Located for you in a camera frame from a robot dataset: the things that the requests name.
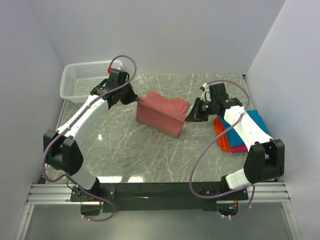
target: table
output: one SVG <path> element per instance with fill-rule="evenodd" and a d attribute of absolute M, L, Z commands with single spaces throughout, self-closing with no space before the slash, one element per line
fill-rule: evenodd
<path fill-rule="evenodd" d="M 183 98 L 192 109 L 200 87 L 213 80 L 232 80 L 246 89 L 240 74 L 139 74 L 132 81 L 136 94 L 145 97 L 155 91 L 166 98 Z M 238 98 L 244 105 L 246 96 L 235 85 L 225 83 L 230 97 Z M 58 125 L 64 124 L 82 103 L 66 100 Z M 79 144 L 87 169 L 101 182 L 187 182 L 195 161 L 216 136 L 213 119 L 208 122 L 188 122 L 179 138 L 136 122 L 137 103 L 127 106 L 120 102 L 101 116 Z M 198 165 L 194 181 L 220 181 L 224 175 L 243 167 L 247 153 L 223 152 L 214 144 Z M 50 169 L 49 176 L 58 173 Z"/>

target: blue cloth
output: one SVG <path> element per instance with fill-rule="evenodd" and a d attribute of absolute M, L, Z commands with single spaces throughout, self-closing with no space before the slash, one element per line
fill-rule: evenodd
<path fill-rule="evenodd" d="M 270 135 L 264 121 L 260 117 L 257 110 L 249 110 L 247 111 L 248 115 L 252 118 L 252 120 L 261 128 L 266 134 Z M 231 125 L 227 123 L 221 116 L 218 116 L 220 121 L 223 124 L 224 129 L 226 130 Z M 228 138 L 228 142 L 231 148 L 245 145 L 244 141 L 242 141 L 241 137 L 238 135 L 236 130 L 231 129 L 226 133 L 226 137 Z"/>

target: gray wall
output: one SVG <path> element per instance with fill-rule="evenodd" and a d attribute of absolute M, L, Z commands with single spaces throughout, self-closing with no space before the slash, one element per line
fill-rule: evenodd
<path fill-rule="evenodd" d="M 139 73 L 246 74 L 285 0 L 29 0 L 64 65 L 128 54 Z"/>
<path fill-rule="evenodd" d="M 320 2 L 287 0 L 247 74 L 253 105 L 286 145 L 284 180 L 303 239 L 320 237 Z"/>
<path fill-rule="evenodd" d="M 14 238 L 32 182 L 40 177 L 42 136 L 54 128 L 63 66 L 26 0 L 0 1 L 0 233 Z"/>

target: white laundry basket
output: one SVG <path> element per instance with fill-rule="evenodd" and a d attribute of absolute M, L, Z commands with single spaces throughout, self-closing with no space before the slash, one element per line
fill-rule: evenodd
<path fill-rule="evenodd" d="M 60 97 L 75 104 L 84 103 L 91 90 L 109 77 L 108 67 L 110 62 L 83 62 L 65 66 L 60 84 Z M 123 64 L 116 60 L 111 67 L 121 69 Z"/>

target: marble tabletop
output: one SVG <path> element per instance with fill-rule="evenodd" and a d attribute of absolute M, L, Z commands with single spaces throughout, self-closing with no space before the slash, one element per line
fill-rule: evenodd
<path fill-rule="evenodd" d="M 155 91 L 166 98 L 183 98 L 192 109 L 200 87 L 213 80 L 232 80 L 242 87 L 246 84 L 240 74 L 139 74 L 132 81 L 136 94 L 145 97 Z M 230 97 L 238 98 L 244 105 L 246 96 L 235 85 L 225 83 Z M 58 125 L 65 123 L 81 107 L 65 101 Z M 102 182 L 187 182 L 190 171 L 199 155 L 216 136 L 213 119 L 208 122 L 188 122 L 179 138 L 136 122 L 137 103 L 117 103 L 101 116 L 79 144 L 88 170 Z M 221 176 L 243 167 L 247 153 L 223 152 L 217 146 L 207 151 L 198 165 L 194 181 L 219 181 Z M 49 170 L 49 176 L 59 173 Z"/>

